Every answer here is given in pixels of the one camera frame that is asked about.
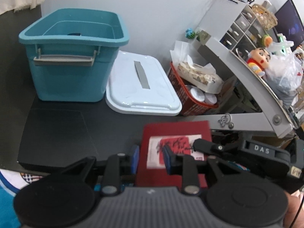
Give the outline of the person's hand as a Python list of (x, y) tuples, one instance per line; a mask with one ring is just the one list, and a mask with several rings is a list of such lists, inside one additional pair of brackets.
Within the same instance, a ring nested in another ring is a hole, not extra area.
[[(283, 221), (283, 227), (289, 228), (293, 219), (295, 218), (301, 201), (303, 199), (303, 192), (300, 192), (299, 190), (294, 192), (293, 194), (289, 194), (288, 192), (284, 192), (288, 198), (288, 209), (287, 213), (285, 214), (284, 221)], [(303, 206), (301, 208), (301, 211), (293, 225), (295, 228), (303, 228), (304, 227), (304, 217), (303, 217)]]

